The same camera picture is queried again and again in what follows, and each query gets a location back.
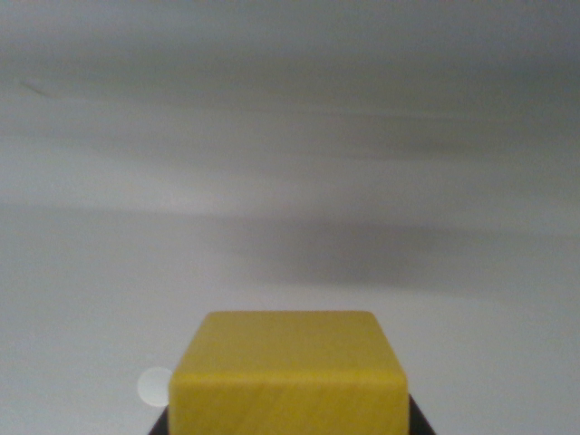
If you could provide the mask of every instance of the black base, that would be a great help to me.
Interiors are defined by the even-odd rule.
[[[409,395],[409,435],[435,435],[427,419]],[[163,411],[149,435],[169,435],[167,408]]]

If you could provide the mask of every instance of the yellow cube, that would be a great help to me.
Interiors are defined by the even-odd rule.
[[[407,378],[371,313],[211,313],[169,383],[169,433],[407,435]]]

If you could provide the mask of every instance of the white circle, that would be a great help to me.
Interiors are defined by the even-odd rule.
[[[164,367],[151,367],[143,372],[137,381],[137,393],[141,400],[150,406],[167,406],[171,374],[171,370]]]

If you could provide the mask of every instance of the white surface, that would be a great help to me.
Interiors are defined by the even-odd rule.
[[[577,433],[579,15],[0,6],[0,433],[147,433],[207,311],[343,308],[438,433]]]
[[[169,404],[169,380],[173,372],[164,367],[151,367],[137,381],[137,393],[150,406],[165,407]]]

